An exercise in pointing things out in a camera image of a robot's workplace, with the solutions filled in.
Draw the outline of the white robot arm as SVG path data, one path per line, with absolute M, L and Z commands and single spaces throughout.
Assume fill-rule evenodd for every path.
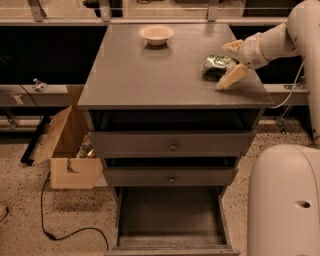
M 249 69 L 301 56 L 312 138 L 259 155 L 248 185 L 247 256 L 320 256 L 320 0 L 304 0 L 287 21 L 223 45 L 239 63 L 219 80 L 225 89 Z

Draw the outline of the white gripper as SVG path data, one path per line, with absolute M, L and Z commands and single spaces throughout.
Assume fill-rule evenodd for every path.
M 261 33 L 256 33 L 244 41 L 235 40 L 225 43 L 222 49 L 231 57 L 239 59 L 241 63 L 232 65 L 227 69 L 226 73 L 217 82 L 218 90 L 227 89 L 244 78 L 248 72 L 248 67 L 259 69 L 269 63 L 261 49 Z

